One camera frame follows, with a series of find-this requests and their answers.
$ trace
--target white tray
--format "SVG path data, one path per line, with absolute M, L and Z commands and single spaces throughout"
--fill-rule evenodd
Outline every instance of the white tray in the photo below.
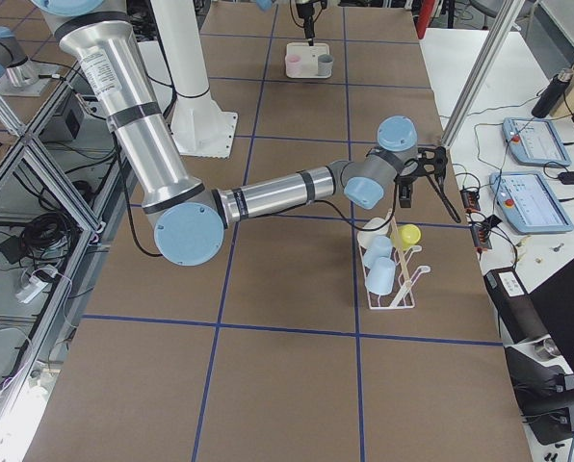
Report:
M 285 68 L 285 74 L 292 79 L 327 79 L 329 75 L 317 75 L 317 57 L 329 55 L 329 45 L 327 43 L 316 43 L 310 46 L 308 43 L 293 42 L 287 44 L 287 55 L 298 55 L 301 59 L 300 73 L 290 74 Z

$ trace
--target white device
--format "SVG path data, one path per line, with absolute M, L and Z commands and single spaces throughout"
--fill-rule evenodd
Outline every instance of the white device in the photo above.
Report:
M 571 160 L 551 120 L 506 118 L 503 131 L 509 150 L 526 166 L 568 167 Z
M 44 267 L 35 269 L 30 275 L 28 282 L 15 294 L 15 298 L 17 298 L 20 303 L 30 303 L 43 289 L 54 282 L 54 278 L 57 275 L 58 270 L 51 265 L 45 265 Z

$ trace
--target gray cup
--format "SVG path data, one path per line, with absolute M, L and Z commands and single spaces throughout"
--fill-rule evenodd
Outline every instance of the gray cup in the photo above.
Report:
M 329 77 L 332 75 L 333 65 L 334 58 L 332 55 L 319 55 L 317 57 L 317 75 L 321 77 Z

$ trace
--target white wire rack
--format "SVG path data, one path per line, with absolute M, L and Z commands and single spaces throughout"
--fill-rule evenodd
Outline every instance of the white wire rack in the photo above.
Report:
M 422 274 L 431 272 L 431 267 L 428 265 L 420 265 L 413 273 L 409 271 L 409 261 L 411 257 L 418 252 L 422 251 L 420 245 L 412 245 L 408 250 L 403 250 L 401 246 L 401 238 L 398 234 L 398 226 L 396 221 L 392 218 L 389 223 L 389 235 L 394 249 L 392 250 L 392 259 L 396 263 L 396 274 L 394 290 L 389 295 L 377 295 L 366 291 L 366 298 L 368 306 L 371 310 L 400 310 L 405 308 L 413 308 L 415 306 L 415 298 L 413 296 L 413 287 Z M 360 263 L 364 278 L 368 276 L 369 270 L 364 266 L 362 257 L 366 249 L 358 244 L 360 253 Z

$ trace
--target metal frame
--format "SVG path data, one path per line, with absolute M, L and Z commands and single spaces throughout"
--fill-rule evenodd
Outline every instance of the metal frame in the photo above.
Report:
M 450 147 L 454 143 L 464 120 L 467 118 L 473 103 L 480 92 L 490 68 L 495 62 L 501 47 L 506 41 L 511 27 L 520 13 L 525 0 L 505 0 L 499 14 L 495 19 L 492 29 L 483 43 L 482 50 L 476 59 L 467 82 L 458 97 L 452 115 L 448 120 L 441 144 Z

